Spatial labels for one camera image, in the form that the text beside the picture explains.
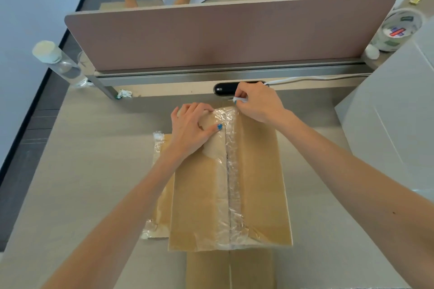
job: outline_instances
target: flattened cardboard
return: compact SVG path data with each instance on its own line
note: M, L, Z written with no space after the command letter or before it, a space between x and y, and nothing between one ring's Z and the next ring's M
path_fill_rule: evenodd
M207 128L218 122L208 113L199 125ZM226 146L220 131L175 171L169 250L215 250L228 244Z
M291 246L276 131L241 113L236 122L242 231L256 242Z
M162 153L170 144L172 134L164 135L164 143L161 145ZM172 197L175 175L170 177L163 192L157 200L151 219L146 222L146 236L144 238L167 238L170 233L172 218Z
M269 249L187 253L186 289L274 289Z

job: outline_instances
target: white cable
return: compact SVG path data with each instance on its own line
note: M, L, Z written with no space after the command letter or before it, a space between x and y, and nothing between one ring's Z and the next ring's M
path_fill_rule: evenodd
M269 82L266 82L264 85L287 84L287 83L294 83L297 81L305 81L305 80L327 81L327 80L338 80L338 79L358 78L358 77L368 77L368 76L369 76L369 73L344 74L344 75L333 76L333 77L317 77L317 76L289 77L289 78L285 78L285 79L271 80Z

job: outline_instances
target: brown partition panel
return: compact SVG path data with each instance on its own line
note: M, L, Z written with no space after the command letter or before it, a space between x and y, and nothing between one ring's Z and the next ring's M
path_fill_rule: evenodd
M98 71L359 57L394 0L266 0L77 12Z

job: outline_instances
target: white wall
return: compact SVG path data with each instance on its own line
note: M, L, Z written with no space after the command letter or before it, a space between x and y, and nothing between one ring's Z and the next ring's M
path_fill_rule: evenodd
M39 40L59 43L63 18L79 0L0 0L0 165L11 147L47 67L35 59Z
M336 111L352 152L434 201L434 18Z

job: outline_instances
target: person's right hand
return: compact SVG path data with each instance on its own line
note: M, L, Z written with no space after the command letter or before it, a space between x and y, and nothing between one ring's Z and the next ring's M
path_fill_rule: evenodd
M137 1L136 0L125 0L125 7L127 7L127 8L138 7Z
M238 100L235 105L246 116L260 122L270 124L285 111L276 91L265 86L262 82L256 84L240 82L236 88L235 96L248 97L247 102L243 103Z

